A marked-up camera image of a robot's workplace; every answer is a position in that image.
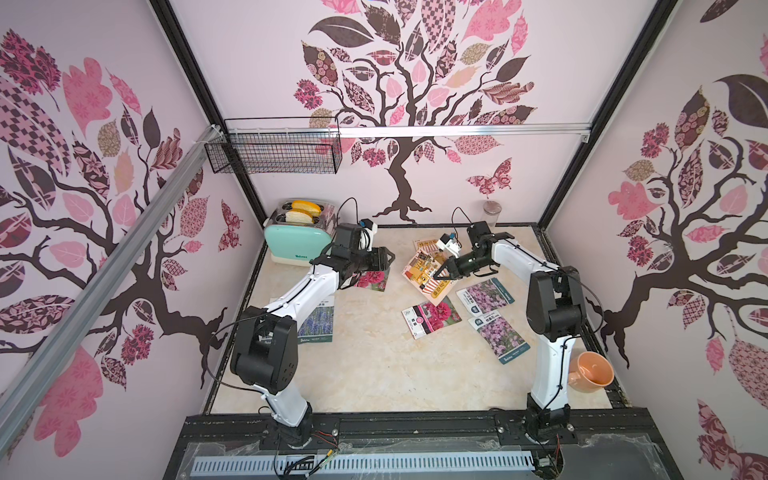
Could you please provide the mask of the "sunflower shop packet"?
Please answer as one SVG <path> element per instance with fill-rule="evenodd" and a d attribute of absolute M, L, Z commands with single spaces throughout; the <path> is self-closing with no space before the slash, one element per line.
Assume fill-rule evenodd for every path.
<path fill-rule="evenodd" d="M 438 242 L 438 239 L 419 239 L 414 241 L 414 247 L 417 253 L 434 256 L 442 253 Z"/>
<path fill-rule="evenodd" d="M 458 283 L 457 280 L 435 280 L 447 256 L 440 251 L 418 251 L 404 267 L 402 274 L 433 305 L 441 303 Z"/>

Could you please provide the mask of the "lavender packet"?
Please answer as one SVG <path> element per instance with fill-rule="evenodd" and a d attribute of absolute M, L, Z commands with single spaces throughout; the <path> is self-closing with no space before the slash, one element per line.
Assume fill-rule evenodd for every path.
<path fill-rule="evenodd" d="M 329 343 L 333 339 L 333 305 L 318 306 L 307 317 L 298 330 L 298 341 L 306 343 Z"/>

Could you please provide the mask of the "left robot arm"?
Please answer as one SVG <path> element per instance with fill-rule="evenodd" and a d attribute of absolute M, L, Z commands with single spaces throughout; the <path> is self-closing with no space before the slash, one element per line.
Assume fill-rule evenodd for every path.
<path fill-rule="evenodd" d="M 312 437 L 312 407 L 292 384 L 299 365 L 298 330 L 337 291 L 368 272 L 387 270 L 395 254 L 375 247 L 378 225 L 370 219 L 341 223 L 329 244 L 309 262 L 304 277 L 265 307 L 249 307 L 238 319 L 230 371 L 261 394 L 283 441 L 292 447 Z"/>

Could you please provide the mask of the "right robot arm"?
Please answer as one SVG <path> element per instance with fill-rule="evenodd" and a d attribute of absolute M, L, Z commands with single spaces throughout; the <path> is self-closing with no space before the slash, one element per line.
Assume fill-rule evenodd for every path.
<path fill-rule="evenodd" d="M 528 283 L 526 319 L 538 335 L 536 372 L 527 395 L 526 435 L 542 444 L 570 423 L 567 385 L 574 341 L 587 316 L 578 271 L 548 262 L 525 249 L 506 232 L 494 233 L 485 221 L 467 228 L 470 251 L 462 254 L 458 236 L 444 234 L 438 249 L 447 259 L 435 280 L 460 280 L 487 267 L 503 267 Z"/>

